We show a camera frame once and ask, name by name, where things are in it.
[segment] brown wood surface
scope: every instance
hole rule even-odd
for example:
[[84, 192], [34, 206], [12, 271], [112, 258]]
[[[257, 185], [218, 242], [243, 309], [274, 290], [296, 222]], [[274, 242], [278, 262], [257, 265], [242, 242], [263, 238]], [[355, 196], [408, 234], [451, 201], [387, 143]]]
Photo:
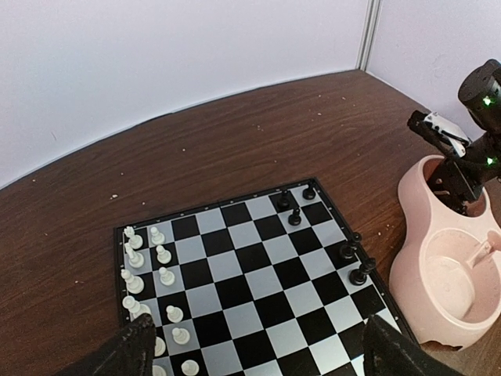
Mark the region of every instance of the brown wood surface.
[[[0, 374], [51, 374], [117, 331], [115, 226], [310, 175], [387, 281], [405, 237], [398, 181], [434, 152], [405, 126], [417, 108], [360, 71], [309, 78], [159, 117], [1, 190]], [[429, 351], [495, 375], [500, 341], [498, 321], [469, 349]]]

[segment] pink container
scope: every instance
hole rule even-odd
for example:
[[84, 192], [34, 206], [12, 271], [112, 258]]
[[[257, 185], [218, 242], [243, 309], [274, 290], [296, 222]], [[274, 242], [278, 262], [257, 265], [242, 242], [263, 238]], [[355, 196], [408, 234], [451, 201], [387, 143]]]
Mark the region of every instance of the pink container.
[[398, 198], [407, 237], [390, 273], [390, 291], [420, 343], [474, 344], [501, 312], [501, 228], [484, 190], [470, 217], [447, 208], [426, 179], [441, 156], [404, 175]]

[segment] black chess piece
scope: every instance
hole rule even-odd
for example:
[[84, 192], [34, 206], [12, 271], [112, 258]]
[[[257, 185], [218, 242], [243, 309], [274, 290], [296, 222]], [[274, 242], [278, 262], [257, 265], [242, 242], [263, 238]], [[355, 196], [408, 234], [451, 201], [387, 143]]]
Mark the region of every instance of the black chess piece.
[[367, 275], [370, 274], [374, 269], [376, 269], [376, 259], [368, 258], [362, 261], [362, 264], [358, 269], [353, 269], [350, 272], [350, 282], [355, 286], [360, 286], [367, 281]]
[[299, 208], [295, 208], [292, 211], [292, 214], [289, 215], [289, 224], [292, 226], [298, 226], [301, 223], [301, 215], [299, 214], [301, 211]]
[[316, 196], [315, 188], [314, 188], [314, 181], [310, 181], [308, 183], [308, 188], [305, 188], [303, 190], [303, 198], [305, 200], [313, 200]]
[[279, 200], [276, 202], [276, 206], [278, 206], [280, 210], [287, 210], [290, 207], [288, 190], [282, 191]]

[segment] chessboard border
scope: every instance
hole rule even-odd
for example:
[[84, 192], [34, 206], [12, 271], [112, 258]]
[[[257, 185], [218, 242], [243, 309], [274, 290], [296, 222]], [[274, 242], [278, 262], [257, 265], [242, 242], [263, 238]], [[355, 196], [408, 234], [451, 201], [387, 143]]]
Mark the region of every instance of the chessboard border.
[[[322, 198], [324, 204], [328, 204], [328, 209], [330, 214], [333, 216], [333, 219], [336, 221], [336, 223], [339, 225], [341, 228], [344, 236], [346, 237], [347, 240], [350, 240], [353, 238], [353, 234], [355, 233], [351, 227], [348, 225], [346, 220], [344, 219], [343, 215], [337, 208], [337, 206], [334, 204], [334, 202], [330, 199], [329, 195], [326, 193], [326, 190], [323, 188], [322, 184], [320, 183], [319, 179], [316, 178], [315, 176], [307, 178], [307, 179], [301, 179], [293, 183], [286, 183], [280, 186], [276, 186], [273, 188], [268, 188], [266, 190], [261, 190], [258, 191], [257, 193], [247, 193], [244, 195], [240, 195], [238, 197], [230, 198], [227, 200], [222, 200], [222, 201], [216, 201], [213, 204], [206, 204], [206, 205], [198, 205], [196, 207], [192, 208], [187, 208], [184, 210], [180, 210], [171, 214], [167, 215], [162, 215], [159, 217], [156, 217], [154, 219], [147, 219], [145, 221], [141, 222], [136, 222], [132, 224], [127, 224], [119, 227], [115, 227], [114, 229], [114, 272], [115, 272], [115, 287], [117, 290], [117, 307], [118, 307], [118, 319], [120, 321], [120, 326], [123, 327], [127, 325], [130, 320], [128, 319], [128, 315], [124, 312], [122, 309], [122, 299], [127, 296], [127, 289], [125, 288], [125, 282], [122, 280], [120, 271], [121, 267], [124, 265], [124, 250], [123, 250], [123, 237], [122, 233], [124, 232], [124, 228], [126, 226], [132, 226], [134, 228], [137, 227], [147, 227], [151, 226], [155, 223], [158, 222], [165, 222], [173, 219], [177, 219], [186, 215], [193, 215], [199, 212], [204, 212], [206, 210], [210, 209], [216, 209], [216, 208], [222, 208], [227, 205], [231, 204], [236, 204], [238, 202], [242, 201], [247, 201], [250, 200], [251, 198], [256, 198], [256, 197], [262, 197], [262, 196], [268, 196], [272, 193], [275, 192], [280, 192], [282, 190], [290, 190], [293, 189], [297, 186], [303, 186], [308, 184], [309, 182], [314, 181], [316, 184], [316, 191], [320, 198]], [[362, 246], [362, 243], [359, 244], [357, 247], [356, 251], [357, 256], [359, 257], [360, 261], [365, 260], [369, 258], [367, 255], [366, 250]], [[370, 274], [374, 286], [378, 290], [381, 298], [384, 300], [386, 303], [386, 306], [388, 307], [391, 315], [394, 317], [396, 324], [400, 328], [402, 335], [419, 345], [419, 342], [416, 339], [416, 336], [412, 332], [409, 324], [407, 323], [407, 320], [402, 314], [402, 311], [400, 308], [397, 306], [395, 300], [391, 296], [391, 293], [389, 289], [386, 287], [386, 284], [383, 282], [383, 279], [381, 278], [379, 272], [375, 270], [375, 272], [372, 272]]]

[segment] white pawn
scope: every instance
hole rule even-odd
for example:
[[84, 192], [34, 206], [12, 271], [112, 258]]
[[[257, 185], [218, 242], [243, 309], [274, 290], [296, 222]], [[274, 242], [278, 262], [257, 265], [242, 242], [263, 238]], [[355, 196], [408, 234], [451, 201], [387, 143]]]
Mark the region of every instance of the white pawn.
[[134, 299], [133, 296], [126, 296], [122, 300], [122, 306], [125, 309], [128, 309], [130, 314], [132, 314], [132, 317], [137, 319], [139, 316], [141, 316], [143, 313], [149, 313], [151, 315], [151, 310], [149, 306], [146, 304], [139, 303], [137, 300]]
[[195, 360], [187, 360], [186, 362], [183, 362], [183, 364], [181, 364], [181, 371], [186, 376], [195, 376], [196, 374], [198, 374], [199, 370], [200, 367]]
[[152, 373], [153, 376], [167, 376], [167, 372], [165, 372], [165, 369], [161, 366], [157, 366], [156, 364], [153, 365], [152, 371], [153, 371]]
[[131, 226], [125, 227], [124, 235], [128, 237], [128, 243], [134, 249], [140, 249], [142, 247], [141, 235], [136, 235], [134, 229]]
[[160, 282], [165, 286], [171, 286], [175, 282], [175, 275], [170, 270], [165, 269], [163, 266], [158, 269], [160, 273]]
[[178, 345], [185, 345], [189, 342], [189, 332], [183, 327], [175, 327], [172, 329], [172, 337]]
[[161, 264], [168, 264], [172, 259], [171, 252], [164, 248], [163, 245], [157, 245], [157, 260]]
[[172, 322], [172, 323], [178, 323], [179, 321], [182, 320], [184, 317], [184, 313], [182, 312], [182, 309], [178, 307], [174, 307], [173, 305], [168, 305], [167, 306], [167, 318]]
[[155, 356], [160, 356], [165, 353], [165, 348], [165, 341], [162, 338], [157, 337], [157, 339], [155, 339]]
[[141, 253], [134, 251], [129, 243], [125, 243], [124, 247], [128, 255], [128, 263], [130, 266], [137, 269], [144, 265], [144, 256]]
[[165, 235], [163, 235], [158, 228], [152, 227], [151, 232], [151, 242], [155, 245], [160, 245], [165, 243]]
[[139, 294], [144, 289], [144, 281], [141, 277], [132, 275], [132, 273], [126, 269], [122, 269], [120, 275], [125, 281], [127, 291], [131, 294]]

